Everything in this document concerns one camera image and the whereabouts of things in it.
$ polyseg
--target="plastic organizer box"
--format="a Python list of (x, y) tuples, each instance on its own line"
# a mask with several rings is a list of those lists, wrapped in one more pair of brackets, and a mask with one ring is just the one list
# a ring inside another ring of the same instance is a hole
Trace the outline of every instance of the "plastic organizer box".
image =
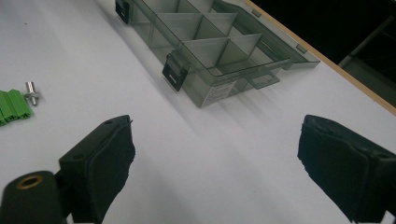
[(320, 62), (244, 1), (116, 0), (116, 11), (198, 107), (277, 83), (281, 68)]

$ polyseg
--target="metal screw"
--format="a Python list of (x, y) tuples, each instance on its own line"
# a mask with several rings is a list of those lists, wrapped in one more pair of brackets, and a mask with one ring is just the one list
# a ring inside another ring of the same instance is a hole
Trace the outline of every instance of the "metal screw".
[(35, 92), (35, 83), (34, 82), (26, 82), (27, 94), (24, 95), (26, 99), (30, 99), (32, 101), (32, 105), (37, 105), (39, 93)]

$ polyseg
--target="green connector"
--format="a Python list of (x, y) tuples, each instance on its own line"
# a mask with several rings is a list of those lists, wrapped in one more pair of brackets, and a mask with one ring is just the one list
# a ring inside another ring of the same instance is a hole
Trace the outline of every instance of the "green connector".
[(0, 111), (0, 126), (6, 125), (7, 121), (4, 119), (3, 114)]
[(17, 116), (21, 119), (29, 119), (31, 115), (30, 107), (24, 100), (20, 91), (11, 90), (8, 92), (8, 98), (14, 106)]
[(18, 119), (17, 112), (12, 105), (6, 91), (0, 91), (0, 110), (6, 122)]

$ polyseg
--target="white tabletop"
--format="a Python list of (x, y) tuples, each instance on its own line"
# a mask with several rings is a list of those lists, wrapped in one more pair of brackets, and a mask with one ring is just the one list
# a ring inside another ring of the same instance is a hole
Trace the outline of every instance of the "white tabletop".
[[(104, 223), (349, 223), (297, 158), (306, 114), (333, 119), (396, 152), (396, 118), (328, 65), (197, 108), (113, 0), (0, 1), (0, 90), (42, 97), (0, 127), (0, 189), (56, 173), (101, 122), (128, 114), (136, 157)], [(386, 214), (382, 223), (391, 223)]]

